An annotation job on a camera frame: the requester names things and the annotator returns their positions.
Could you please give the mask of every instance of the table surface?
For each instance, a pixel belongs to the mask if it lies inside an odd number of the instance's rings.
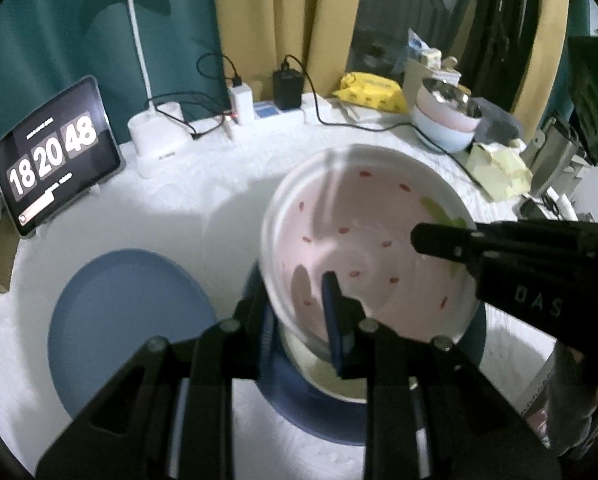
[[[514,200],[489,202],[450,158],[428,152],[407,126],[376,133],[304,125],[239,142],[217,132],[150,180],[136,171],[134,145],[124,144],[124,171],[21,241],[10,292],[0,296],[0,431],[15,456],[33,471],[70,422],[50,377],[47,335],[63,287],[83,265],[111,250],[155,251],[194,276],[217,316],[227,317],[258,256],[263,214],[281,179],[313,153],[352,143],[393,148],[432,167],[475,221],[516,219]],[[491,307],[487,314],[481,369],[514,402],[554,340]],[[362,447],[295,428],[251,381],[234,381],[234,448],[239,480],[362,477]]]

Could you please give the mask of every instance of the screw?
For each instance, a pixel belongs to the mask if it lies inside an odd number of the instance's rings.
[[[445,335],[438,335],[437,337],[432,339],[432,344],[441,352],[449,352],[452,349],[452,346],[454,345],[452,339],[446,337]]]
[[[367,334],[373,334],[379,329],[379,323],[367,317],[359,321],[359,329]]]
[[[166,338],[157,335],[148,339],[146,346],[150,352],[156,353],[165,350],[167,344]]]
[[[241,323],[234,318],[228,318],[221,321],[219,327],[226,334],[231,334],[236,332],[239,328],[241,328]]]

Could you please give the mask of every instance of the yellow curtain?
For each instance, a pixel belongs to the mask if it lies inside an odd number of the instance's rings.
[[[285,54],[328,95],[344,73],[359,0],[215,0],[221,49],[253,89],[272,97],[272,71]]]
[[[550,98],[557,76],[568,26],[569,0],[539,0],[539,22],[524,79],[512,104],[512,114],[524,127],[529,141]]]

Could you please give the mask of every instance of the digital clock display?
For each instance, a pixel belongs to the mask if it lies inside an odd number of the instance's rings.
[[[96,80],[83,78],[0,140],[0,188],[19,234],[122,164]]]

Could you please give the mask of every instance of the power strip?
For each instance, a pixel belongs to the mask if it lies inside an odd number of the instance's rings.
[[[317,96],[317,99],[319,115],[324,121],[331,121],[332,105],[321,96]],[[319,124],[313,94],[311,92],[303,94],[301,101],[301,108],[294,110],[279,110],[274,102],[261,101],[254,104],[254,121],[242,125],[231,120],[226,121],[223,127],[231,140],[241,142],[253,136],[281,133],[306,124]]]

